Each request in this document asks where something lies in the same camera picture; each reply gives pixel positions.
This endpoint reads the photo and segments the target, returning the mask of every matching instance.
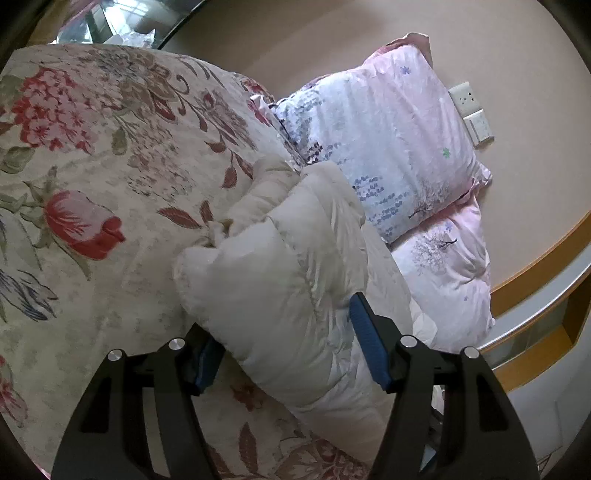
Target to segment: blue gripper pad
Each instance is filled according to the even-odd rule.
[[[353,323],[365,360],[368,363],[369,371],[374,381],[383,390],[388,391],[392,384],[389,355],[374,326],[373,315],[374,313],[362,293],[356,293],[351,297],[349,317]]]
[[[195,365],[196,370],[194,383],[200,393],[203,393],[216,378],[217,369],[222,363],[225,351],[221,343],[209,337],[202,350],[195,354],[193,358],[193,365]]]

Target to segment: floral bedspread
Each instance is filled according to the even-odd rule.
[[[301,162],[254,89],[190,57],[118,46],[29,47],[3,71],[0,413],[46,470],[110,349],[153,351],[189,329],[174,257],[243,196],[260,158]],[[223,478],[366,475],[231,358],[196,408]]]

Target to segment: comforter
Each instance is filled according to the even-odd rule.
[[[338,167],[260,161],[247,195],[178,258],[183,306],[267,394],[317,435],[372,462],[394,395],[372,380],[349,319],[365,293],[402,334],[421,312]]]

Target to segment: electrical outlet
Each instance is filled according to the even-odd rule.
[[[449,89],[449,95],[452,97],[453,104],[462,118],[467,117],[478,110],[481,110],[480,102],[477,100],[470,82],[464,82]]]

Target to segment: light switch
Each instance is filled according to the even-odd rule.
[[[476,113],[468,115],[464,118],[464,123],[474,146],[493,138],[491,126],[484,115],[484,110],[478,110]]]

